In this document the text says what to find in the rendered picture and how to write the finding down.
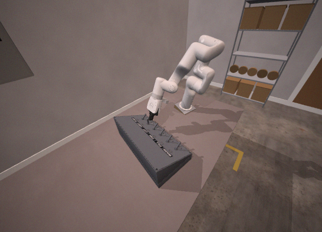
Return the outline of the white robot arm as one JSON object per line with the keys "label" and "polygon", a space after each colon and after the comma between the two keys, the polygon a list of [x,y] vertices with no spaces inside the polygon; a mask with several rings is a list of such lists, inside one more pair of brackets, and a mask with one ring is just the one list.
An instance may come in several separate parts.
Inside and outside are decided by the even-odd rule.
{"label": "white robot arm", "polygon": [[215,71],[208,67],[210,61],[219,56],[224,48],[225,43],[223,41],[202,35],[198,42],[190,45],[169,81],[163,78],[156,78],[151,96],[155,99],[162,99],[163,103],[168,104],[169,100],[163,97],[164,91],[175,93],[178,90],[178,84],[181,79],[190,72],[197,62],[193,74],[203,81],[195,76],[188,77],[183,99],[179,103],[179,107],[182,110],[190,111],[195,94],[204,94],[214,78]]}

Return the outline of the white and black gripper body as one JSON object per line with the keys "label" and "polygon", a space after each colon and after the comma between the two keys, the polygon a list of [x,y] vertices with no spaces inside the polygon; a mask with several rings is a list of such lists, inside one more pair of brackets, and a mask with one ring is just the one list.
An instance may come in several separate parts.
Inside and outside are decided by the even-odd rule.
{"label": "white and black gripper body", "polygon": [[152,96],[149,98],[148,104],[147,104],[147,109],[155,114],[157,111],[158,113],[160,112],[162,106],[162,99],[155,99]]}

